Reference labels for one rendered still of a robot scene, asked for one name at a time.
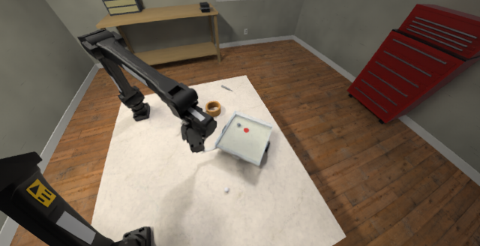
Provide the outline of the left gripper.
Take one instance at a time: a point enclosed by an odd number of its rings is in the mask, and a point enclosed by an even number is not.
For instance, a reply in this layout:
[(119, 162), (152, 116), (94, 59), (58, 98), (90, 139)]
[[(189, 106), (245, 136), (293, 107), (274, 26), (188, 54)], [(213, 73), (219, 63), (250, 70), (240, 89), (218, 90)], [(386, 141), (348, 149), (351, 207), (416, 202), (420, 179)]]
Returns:
[[(181, 126), (181, 137), (182, 137), (182, 140), (183, 140), (183, 141), (186, 140), (187, 143), (189, 143), (187, 137), (185, 136), (185, 134), (184, 134), (184, 132), (183, 132), (183, 127), (182, 127), (182, 126)], [(206, 141), (206, 139), (208, 138), (208, 136), (202, 135), (202, 138), (204, 139), (204, 141)]]

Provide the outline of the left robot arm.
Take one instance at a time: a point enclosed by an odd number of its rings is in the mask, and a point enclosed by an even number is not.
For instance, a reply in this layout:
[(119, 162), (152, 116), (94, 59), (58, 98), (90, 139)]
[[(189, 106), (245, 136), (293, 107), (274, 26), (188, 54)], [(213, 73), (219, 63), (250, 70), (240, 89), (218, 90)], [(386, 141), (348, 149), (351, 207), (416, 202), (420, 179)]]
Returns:
[[(123, 104), (131, 109), (134, 120), (148, 117), (149, 103), (145, 103), (146, 105), (143, 103), (145, 96), (135, 85), (131, 88), (120, 67), (149, 87), (167, 104), (172, 114), (182, 120), (183, 132), (187, 139), (189, 137), (188, 142), (192, 153), (199, 153), (205, 149), (202, 135), (210, 137), (218, 123), (212, 116), (203, 112), (203, 108), (197, 106), (199, 98), (195, 89), (164, 76), (125, 49), (127, 44), (124, 38), (114, 31), (97, 30), (77, 38), (82, 47), (99, 60), (117, 85), (120, 93), (119, 100), (124, 101)], [(175, 94), (176, 92), (178, 93)]]

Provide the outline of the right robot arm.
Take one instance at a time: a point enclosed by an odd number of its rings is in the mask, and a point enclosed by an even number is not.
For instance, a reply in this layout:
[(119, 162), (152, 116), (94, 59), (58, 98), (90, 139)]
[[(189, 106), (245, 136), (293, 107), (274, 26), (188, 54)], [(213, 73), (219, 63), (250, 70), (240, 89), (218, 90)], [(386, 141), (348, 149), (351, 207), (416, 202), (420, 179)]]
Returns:
[(149, 246), (147, 226), (117, 242), (100, 234), (50, 186), (42, 160), (35, 151), (0, 159), (1, 212), (49, 246)]

